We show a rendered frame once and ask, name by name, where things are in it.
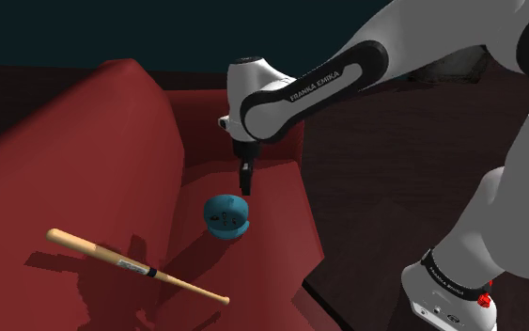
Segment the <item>blue baseball cap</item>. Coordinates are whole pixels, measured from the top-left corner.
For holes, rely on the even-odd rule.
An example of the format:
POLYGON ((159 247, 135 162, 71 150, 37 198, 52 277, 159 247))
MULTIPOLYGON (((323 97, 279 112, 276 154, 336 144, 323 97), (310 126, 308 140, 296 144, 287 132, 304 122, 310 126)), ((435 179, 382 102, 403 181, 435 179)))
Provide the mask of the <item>blue baseball cap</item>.
POLYGON ((222 240, 239 238, 248 230, 247 202, 234 195, 209 198, 204 204, 204 220, 211 235, 222 240))

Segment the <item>wooden baseball bat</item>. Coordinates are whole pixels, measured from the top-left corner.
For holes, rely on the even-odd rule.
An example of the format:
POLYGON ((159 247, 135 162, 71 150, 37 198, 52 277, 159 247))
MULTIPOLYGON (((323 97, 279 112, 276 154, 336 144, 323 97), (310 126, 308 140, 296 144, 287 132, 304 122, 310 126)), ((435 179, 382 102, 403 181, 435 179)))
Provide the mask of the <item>wooden baseball bat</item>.
POLYGON ((67 233, 66 231, 63 231, 61 229, 49 229, 46 232, 46 239, 50 242, 60 244, 77 252, 83 253, 89 257, 106 261, 117 267, 136 272, 140 275, 159 279, 162 282, 180 287, 184 290, 204 295, 223 305, 228 305, 230 302, 230 299, 226 296, 222 296, 199 288, 193 284, 187 283, 171 275, 160 272, 157 269, 152 268, 140 261, 132 260, 128 257, 118 254, 117 252, 114 252, 98 244, 94 244, 83 238, 67 233))

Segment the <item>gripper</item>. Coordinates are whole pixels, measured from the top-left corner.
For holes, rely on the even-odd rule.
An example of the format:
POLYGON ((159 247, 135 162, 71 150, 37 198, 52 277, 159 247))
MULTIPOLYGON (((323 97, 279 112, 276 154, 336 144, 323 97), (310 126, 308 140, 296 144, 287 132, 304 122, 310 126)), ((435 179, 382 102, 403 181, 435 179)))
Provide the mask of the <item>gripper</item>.
POLYGON ((243 196, 251 195, 254 161, 259 156, 259 143, 257 141, 232 140, 234 155, 241 161, 239 170, 240 188, 243 196))

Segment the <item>red sofa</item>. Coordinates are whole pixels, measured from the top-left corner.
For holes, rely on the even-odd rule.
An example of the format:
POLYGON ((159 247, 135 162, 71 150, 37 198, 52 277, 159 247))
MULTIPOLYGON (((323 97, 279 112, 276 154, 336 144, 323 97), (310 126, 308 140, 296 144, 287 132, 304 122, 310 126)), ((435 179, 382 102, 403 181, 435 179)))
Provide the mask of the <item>red sofa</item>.
POLYGON ((240 191, 222 89, 161 89, 111 60, 0 137, 0 331, 341 331, 303 288, 322 261, 303 127, 263 149, 249 228, 220 240, 205 202, 240 191), (61 229, 230 299, 46 239, 61 229))

